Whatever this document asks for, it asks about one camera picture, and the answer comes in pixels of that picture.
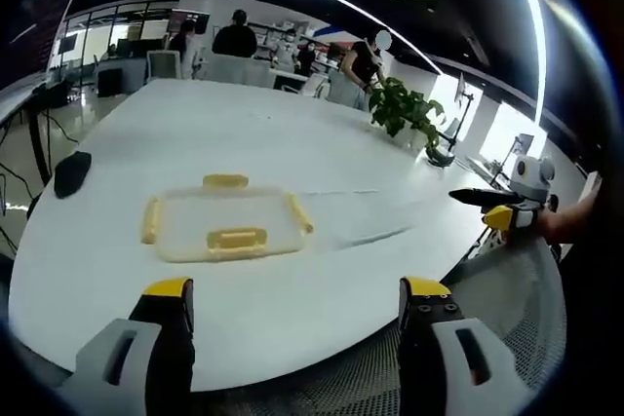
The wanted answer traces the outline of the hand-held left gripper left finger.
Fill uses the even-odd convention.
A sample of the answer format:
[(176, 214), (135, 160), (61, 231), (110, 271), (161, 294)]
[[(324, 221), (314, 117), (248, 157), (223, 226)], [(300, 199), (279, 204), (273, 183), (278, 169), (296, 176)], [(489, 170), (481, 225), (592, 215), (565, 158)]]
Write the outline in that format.
[(193, 281), (151, 284), (126, 319), (77, 353), (58, 392), (80, 415), (181, 415), (190, 405), (193, 332)]

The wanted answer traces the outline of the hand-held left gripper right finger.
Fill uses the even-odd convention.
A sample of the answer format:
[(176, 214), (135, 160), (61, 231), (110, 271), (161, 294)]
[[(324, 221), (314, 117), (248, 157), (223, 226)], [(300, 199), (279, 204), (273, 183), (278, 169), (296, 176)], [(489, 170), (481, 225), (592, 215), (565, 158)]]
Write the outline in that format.
[(401, 278), (398, 324), (401, 415), (517, 415), (531, 400), (509, 348), (443, 284)]

